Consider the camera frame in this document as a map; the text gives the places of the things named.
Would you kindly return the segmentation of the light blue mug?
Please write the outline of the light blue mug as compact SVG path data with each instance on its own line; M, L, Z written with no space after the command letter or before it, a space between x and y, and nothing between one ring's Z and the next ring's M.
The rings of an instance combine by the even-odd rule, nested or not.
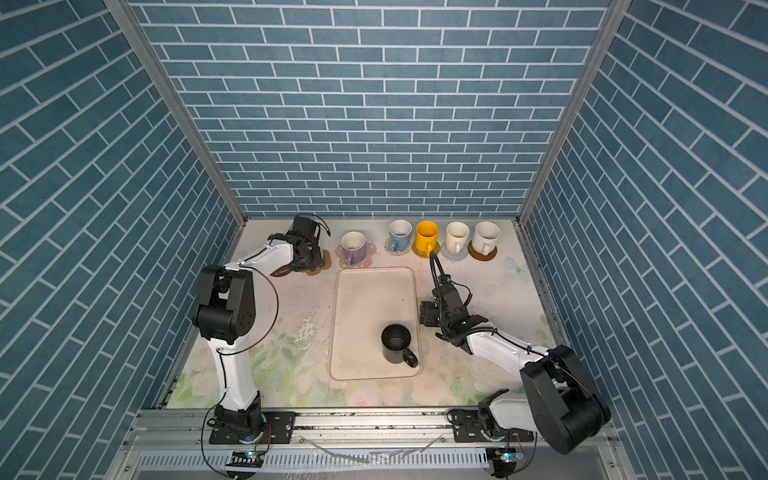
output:
M408 240L411 240L412 225L409 221L398 219L389 225L389 238L392 239L392 249L402 250Z

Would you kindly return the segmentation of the light blue round coaster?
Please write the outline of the light blue round coaster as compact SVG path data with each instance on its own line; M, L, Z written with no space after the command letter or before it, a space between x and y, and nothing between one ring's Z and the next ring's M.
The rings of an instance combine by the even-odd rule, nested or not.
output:
M468 246L464 245L458 252L453 252L443 243L439 255L450 262L459 262L468 256Z

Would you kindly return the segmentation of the black mug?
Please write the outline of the black mug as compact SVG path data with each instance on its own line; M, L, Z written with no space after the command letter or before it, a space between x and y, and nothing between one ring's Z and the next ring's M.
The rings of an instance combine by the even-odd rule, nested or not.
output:
M392 364L405 363L410 368L417 368L419 360L410 349L412 336L409 329L401 324L390 324L381 333L384 358Z

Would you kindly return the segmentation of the white speckled mug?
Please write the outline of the white speckled mug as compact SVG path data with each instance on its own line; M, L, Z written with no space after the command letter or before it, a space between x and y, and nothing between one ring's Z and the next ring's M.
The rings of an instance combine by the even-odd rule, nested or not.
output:
M475 226L471 243L478 252L488 254L494 247L497 247L500 236L501 230L496 223L481 221Z

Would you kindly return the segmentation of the white mug purple handle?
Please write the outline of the white mug purple handle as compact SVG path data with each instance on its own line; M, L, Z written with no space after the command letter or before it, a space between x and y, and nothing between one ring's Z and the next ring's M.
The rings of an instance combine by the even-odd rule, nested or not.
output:
M361 263L366 257L367 241L363 233L350 231L341 238L344 259L348 265Z

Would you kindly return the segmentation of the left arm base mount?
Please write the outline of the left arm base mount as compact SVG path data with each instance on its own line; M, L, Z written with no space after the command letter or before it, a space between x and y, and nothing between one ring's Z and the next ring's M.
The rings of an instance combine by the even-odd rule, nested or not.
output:
M207 420L212 428L208 442L212 445L289 444L293 435L296 413L293 411L256 412L231 415L224 419L216 414Z

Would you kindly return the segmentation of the cork paw print coaster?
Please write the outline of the cork paw print coaster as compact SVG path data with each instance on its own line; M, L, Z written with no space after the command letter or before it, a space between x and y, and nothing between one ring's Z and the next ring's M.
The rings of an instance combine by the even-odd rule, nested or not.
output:
M330 252L328 250L322 251L322 261L323 263L319 267L313 270L307 270L306 274L309 276L319 275L322 271L328 270L331 267Z

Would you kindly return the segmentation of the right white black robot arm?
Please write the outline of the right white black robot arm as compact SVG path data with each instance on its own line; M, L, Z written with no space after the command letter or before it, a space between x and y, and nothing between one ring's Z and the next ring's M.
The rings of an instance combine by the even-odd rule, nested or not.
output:
M480 315L471 315L453 283L433 289L432 298L420 305L419 322L437 328L437 338L492 362L522 382L525 400L500 389L478 403L476 421L487 438L528 431L565 455L611 420L607 402L571 348L532 345Z

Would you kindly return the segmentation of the pink flower coaster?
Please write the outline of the pink flower coaster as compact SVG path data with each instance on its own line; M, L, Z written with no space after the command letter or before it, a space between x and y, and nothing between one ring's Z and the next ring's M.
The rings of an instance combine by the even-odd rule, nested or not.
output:
M367 242L365 246L365 257L362 261L357 263L350 263L346 258L345 250L341 245L338 245L335 249L335 255L339 259L339 266L341 269L360 269L369 268L373 264L373 258L377 253L377 247L371 242Z

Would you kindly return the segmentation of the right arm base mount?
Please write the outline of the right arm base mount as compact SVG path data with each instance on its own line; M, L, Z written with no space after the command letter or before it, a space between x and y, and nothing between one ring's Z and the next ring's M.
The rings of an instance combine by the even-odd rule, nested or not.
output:
M476 442L531 442L534 433L521 429L503 429L490 416L487 409L452 408L446 411L446 420L452 427L457 443Z

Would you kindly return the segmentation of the yellow mug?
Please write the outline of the yellow mug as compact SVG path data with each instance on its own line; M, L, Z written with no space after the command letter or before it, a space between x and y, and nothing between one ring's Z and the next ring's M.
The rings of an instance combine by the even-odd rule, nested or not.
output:
M422 221L416 227L414 243L420 250L426 250L428 243L438 243L439 227L432 221Z

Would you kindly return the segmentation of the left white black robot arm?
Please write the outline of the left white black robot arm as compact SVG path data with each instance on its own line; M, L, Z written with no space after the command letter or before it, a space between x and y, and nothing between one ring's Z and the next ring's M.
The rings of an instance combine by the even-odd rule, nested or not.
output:
M274 272L284 275L321 269L325 266L319 244L322 233L331 233L325 220L299 213L287 232L270 235L255 252L200 271L190 318L212 352L220 386L221 398L210 419L212 443L253 444L267 431L246 355L258 345L246 339L257 317L253 276L268 281Z

